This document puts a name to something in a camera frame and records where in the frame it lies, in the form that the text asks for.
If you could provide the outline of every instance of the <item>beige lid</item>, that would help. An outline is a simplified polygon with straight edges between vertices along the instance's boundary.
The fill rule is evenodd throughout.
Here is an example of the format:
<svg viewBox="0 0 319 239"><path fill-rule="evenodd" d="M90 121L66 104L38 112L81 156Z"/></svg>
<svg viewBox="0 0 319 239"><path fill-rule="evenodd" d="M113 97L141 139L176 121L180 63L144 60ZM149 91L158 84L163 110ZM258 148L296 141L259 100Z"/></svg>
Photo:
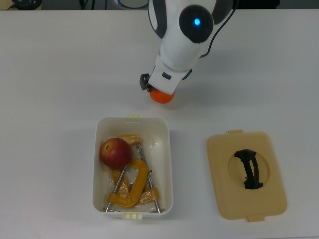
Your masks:
<svg viewBox="0 0 319 239"><path fill-rule="evenodd" d="M248 186L244 184L245 181L252 182L251 177L247 179L249 172L246 173L238 156L246 149L253 152L248 168L250 165L250 173L254 172L251 176L259 182L258 189L246 189ZM256 222L286 210L283 183L266 133L233 130L228 134L212 136L207 141L207 153L217 206L224 218L247 218L249 222ZM259 175L255 171L256 165L253 165L254 158Z"/></svg>

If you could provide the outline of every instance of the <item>white table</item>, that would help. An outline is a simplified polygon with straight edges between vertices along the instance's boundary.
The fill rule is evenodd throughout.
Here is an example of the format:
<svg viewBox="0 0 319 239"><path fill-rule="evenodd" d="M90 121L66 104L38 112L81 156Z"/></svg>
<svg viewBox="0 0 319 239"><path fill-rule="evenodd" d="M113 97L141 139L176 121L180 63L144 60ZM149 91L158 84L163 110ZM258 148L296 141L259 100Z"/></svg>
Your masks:
<svg viewBox="0 0 319 239"><path fill-rule="evenodd" d="M160 47L146 11L0 14L0 238L319 236L319 11L239 10L168 105L139 86ZM95 128L104 117L167 121L174 206L123 221L92 204ZM263 130L288 199L264 222L220 216L211 135Z"/></svg>

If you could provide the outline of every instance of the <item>apple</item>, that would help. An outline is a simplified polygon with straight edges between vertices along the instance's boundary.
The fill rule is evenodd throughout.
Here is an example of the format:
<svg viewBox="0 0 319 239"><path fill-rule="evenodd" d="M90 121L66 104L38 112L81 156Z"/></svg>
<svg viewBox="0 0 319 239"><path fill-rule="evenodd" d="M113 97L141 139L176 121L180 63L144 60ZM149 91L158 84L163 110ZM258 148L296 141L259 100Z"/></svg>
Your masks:
<svg viewBox="0 0 319 239"><path fill-rule="evenodd" d="M131 146L121 138L106 140L100 149L102 162L111 169L122 170L133 157Z"/></svg>

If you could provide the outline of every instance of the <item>blue light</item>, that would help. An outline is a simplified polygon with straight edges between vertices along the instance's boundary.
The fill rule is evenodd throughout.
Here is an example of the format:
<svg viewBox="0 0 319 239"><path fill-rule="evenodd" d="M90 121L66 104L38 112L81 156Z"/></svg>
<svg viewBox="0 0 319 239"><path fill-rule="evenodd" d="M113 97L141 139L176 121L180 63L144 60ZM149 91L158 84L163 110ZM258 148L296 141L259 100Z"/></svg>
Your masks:
<svg viewBox="0 0 319 239"><path fill-rule="evenodd" d="M199 25L200 25L200 20L199 20L199 18L195 18L194 23L195 23L196 26L199 26Z"/></svg>

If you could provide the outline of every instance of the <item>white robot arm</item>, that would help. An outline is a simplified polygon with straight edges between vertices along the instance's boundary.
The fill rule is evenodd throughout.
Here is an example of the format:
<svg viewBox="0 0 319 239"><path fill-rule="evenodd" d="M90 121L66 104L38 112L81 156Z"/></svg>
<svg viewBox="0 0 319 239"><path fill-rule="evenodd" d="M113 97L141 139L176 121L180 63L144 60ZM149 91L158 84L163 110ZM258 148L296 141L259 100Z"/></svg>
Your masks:
<svg viewBox="0 0 319 239"><path fill-rule="evenodd" d="M150 0L150 22L162 44L152 74L141 75L142 89L173 95L207 51L214 25L232 7L233 0Z"/></svg>

